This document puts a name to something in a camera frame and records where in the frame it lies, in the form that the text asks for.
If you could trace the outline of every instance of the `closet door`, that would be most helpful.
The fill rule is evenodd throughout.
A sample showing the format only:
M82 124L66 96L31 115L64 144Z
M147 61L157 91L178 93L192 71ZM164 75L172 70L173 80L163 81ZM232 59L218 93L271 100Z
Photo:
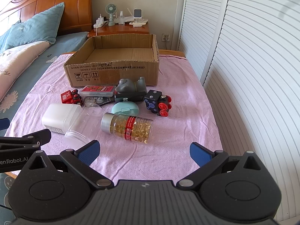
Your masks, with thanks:
M255 151L300 215L300 0L228 0L204 83L224 149Z
M178 50L201 77L217 25L222 0L185 0Z

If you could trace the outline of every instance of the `open cardboard box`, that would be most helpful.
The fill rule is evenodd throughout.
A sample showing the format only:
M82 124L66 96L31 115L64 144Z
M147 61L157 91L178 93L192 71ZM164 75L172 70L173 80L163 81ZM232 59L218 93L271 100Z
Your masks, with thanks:
M94 36L64 64L71 87L118 85L120 79L147 86L158 81L159 53L155 35L115 34Z

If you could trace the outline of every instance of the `green fan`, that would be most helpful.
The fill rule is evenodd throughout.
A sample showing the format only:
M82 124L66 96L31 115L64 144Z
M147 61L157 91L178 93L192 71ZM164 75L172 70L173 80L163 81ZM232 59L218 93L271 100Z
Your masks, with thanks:
M113 15L116 13L117 11L117 6L113 3L110 3L106 6L105 11L109 14L109 22L108 22L108 26L112 26L115 25L115 20L114 20L114 16L115 18L117 18L116 15Z

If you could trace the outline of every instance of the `gray hippo toy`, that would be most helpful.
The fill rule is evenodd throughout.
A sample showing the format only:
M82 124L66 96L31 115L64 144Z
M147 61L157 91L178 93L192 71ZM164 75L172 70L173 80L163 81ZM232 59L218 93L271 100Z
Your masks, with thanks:
M147 92L145 78L140 77L136 82L130 79L121 79L115 91L118 93Z

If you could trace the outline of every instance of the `wooden nightstand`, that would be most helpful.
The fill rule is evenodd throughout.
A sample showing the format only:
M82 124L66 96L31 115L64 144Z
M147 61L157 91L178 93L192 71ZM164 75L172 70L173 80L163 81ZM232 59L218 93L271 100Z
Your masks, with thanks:
M97 29L97 35L113 35L113 34L149 34L149 25L146 23L146 25L142 27L133 27L130 24L125 25L103 25L101 28ZM92 37L96 35L96 29L93 29L89 32L88 37Z

